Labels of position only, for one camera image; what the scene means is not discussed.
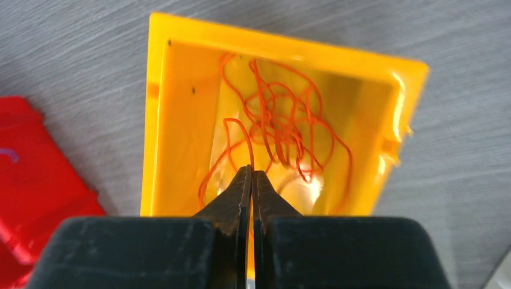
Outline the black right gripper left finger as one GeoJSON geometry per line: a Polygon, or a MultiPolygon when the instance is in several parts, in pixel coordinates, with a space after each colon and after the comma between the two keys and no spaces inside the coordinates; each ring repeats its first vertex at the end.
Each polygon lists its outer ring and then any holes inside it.
{"type": "Polygon", "coordinates": [[[74,217],[28,288],[245,288],[252,168],[190,217],[74,217]]]}

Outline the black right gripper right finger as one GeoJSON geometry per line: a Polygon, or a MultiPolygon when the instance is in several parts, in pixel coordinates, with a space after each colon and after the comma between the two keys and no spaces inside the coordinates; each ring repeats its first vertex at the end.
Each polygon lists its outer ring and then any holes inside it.
{"type": "Polygon", "coordinates": [[[426,230],[403,217],[304,216],[252,176],[257,288],[449,288],[426,230]]]}

